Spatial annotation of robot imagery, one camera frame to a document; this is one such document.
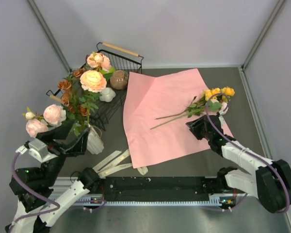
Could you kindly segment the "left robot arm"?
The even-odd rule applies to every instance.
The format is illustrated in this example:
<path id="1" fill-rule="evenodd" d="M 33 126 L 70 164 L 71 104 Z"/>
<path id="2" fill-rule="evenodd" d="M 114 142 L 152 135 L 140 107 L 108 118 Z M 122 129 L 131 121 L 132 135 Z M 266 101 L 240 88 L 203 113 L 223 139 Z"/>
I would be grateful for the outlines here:
<path id="1" fill-rule="evenodd" d="M 16 150 L 9 186 L 17 196 L 17 210 L 8 233 L 48 233 L 57 219 L 86 194 L 99 190 L 101 178 L 91 167 L 85 168 L 58 199 L 49 199 L 52 187 L 68 157 L 84 155 L 91 127 L 65 144 L 74 120 L 38 132 Z"/>

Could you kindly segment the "brown dried rose bunch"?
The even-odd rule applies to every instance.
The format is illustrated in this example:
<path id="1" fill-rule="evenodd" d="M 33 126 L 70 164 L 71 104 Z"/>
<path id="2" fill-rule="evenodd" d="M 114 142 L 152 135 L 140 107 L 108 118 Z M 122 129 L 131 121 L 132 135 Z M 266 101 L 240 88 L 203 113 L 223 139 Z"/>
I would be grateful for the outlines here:
<path id="1" fill-rule="evenodd" d="M 80 78 L 84 72 L 84 68 L 74 70 L 58 83 L 58 88 L 62 92 L 61 101 L 66 110 L 66 117 L 75 120 L 72 127 L 75 135 L 79 135 L 89 127 L 90 115 L 98 109 L 96 101 L 100 96 L 99 93 L 82 88 Z"/>

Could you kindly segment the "pink flower bunch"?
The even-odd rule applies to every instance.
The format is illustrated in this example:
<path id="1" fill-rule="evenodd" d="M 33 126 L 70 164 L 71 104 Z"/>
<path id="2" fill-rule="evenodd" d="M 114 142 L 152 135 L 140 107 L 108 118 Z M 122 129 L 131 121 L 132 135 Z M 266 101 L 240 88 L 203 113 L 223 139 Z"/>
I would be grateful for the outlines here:
<path id="1" fill-rule="evenodd" d="M 66 120 L 66 110 L 61 105 L 52 104 L 48 106 L 42 115 L 34 113 L 28 107 L 27 112 L 22 114 L 27 123 L 26 132 L 32 138 L 36 138 L 39 133 L 49 131 L 50 128 L 56 128 L 62 125 Z"/>

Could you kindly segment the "pink wrapping paper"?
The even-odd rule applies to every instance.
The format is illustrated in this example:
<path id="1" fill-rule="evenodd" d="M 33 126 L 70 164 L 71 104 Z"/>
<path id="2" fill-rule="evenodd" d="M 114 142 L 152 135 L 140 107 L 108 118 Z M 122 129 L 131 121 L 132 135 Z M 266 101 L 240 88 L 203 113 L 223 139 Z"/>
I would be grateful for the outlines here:
<path id="1" fill-rule="evenodd" d="M 129 74 L 123 125 L 134 168 L 210 149 L 207 140 L 197 140 L 186 126 L 197 116 L 172 122 L 165 118 L 182 112 L 207 89 L 196 68 L 160 77 Z"/>

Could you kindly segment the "beige ribbon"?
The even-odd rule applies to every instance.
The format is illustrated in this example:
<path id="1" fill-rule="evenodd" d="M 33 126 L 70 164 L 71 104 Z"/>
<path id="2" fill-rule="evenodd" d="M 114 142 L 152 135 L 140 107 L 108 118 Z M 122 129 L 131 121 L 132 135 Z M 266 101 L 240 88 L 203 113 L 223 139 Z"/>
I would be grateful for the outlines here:
<path id="1" fill-rule="evenodd" d="M 126 158 L 130 157 L 130 151 L 127 149 L 124 152 L 114 151 L 107 156 L 104 160 L 99 162 L 93 167 L 93 170 L 98 174 L 101 179 L 110 176 L 118 171 L 133 167 L 132 163 L 121 164 Z"/>

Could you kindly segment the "yellow flower bunch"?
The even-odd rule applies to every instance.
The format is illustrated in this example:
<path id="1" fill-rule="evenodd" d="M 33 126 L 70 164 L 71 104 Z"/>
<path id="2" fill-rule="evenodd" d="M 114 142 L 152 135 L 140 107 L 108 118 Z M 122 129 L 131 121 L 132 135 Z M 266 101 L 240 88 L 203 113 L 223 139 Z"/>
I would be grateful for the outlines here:
<path id="1" fill-rule="evenodd" d="M 206 111 L 217 114 L 221 108 L 221 103 L 225 101 L 228 104 L 231 97 L 234 95 L 235 90 L 228 86 L 223 88 L 207 89 L 198 100 L 194 97 L 190 105 L 187 106 L 182 112 L 175 115 L 156 118 L 156 120 L 166 118 L 171 119 L 152 127 L 151 130 L 183 117 L 190 118 L 193 116 L 201 116 L 206 113 Z"/>

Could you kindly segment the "peach rose stem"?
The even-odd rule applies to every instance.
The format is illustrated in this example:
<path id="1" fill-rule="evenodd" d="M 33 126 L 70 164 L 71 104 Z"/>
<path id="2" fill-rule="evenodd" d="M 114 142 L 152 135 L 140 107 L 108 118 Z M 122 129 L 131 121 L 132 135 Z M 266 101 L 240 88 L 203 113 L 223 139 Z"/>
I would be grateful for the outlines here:
<path id="1" fill-rule="evenodd" d="M 86 96 L 96 101 L 99 99 L 101 91 L 107 87 L 104 75 L 111 72 L 111 61 L 100 52 L 92 52 L 86 58 L 85 70 L 80 77 L 81 88 Z"/>

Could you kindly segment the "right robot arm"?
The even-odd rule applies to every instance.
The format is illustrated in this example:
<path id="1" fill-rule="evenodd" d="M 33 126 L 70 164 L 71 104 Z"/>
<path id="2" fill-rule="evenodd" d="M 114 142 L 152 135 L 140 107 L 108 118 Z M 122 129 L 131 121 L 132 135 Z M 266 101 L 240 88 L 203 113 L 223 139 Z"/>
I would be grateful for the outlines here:
<path id="1" fill-rule="evenodd" d="M 186 123 L 198 140 L 207 140 L 210 149 L 236 163 L 239 168 L 222 168 L 217 187 L 222 192 L 239 189 L 253 197 L 270 213 L 281 213 L 291 205 L 291 168 L 280 159 L 265 158 L 224 133 L 218 116 L 202 116 Z"/>

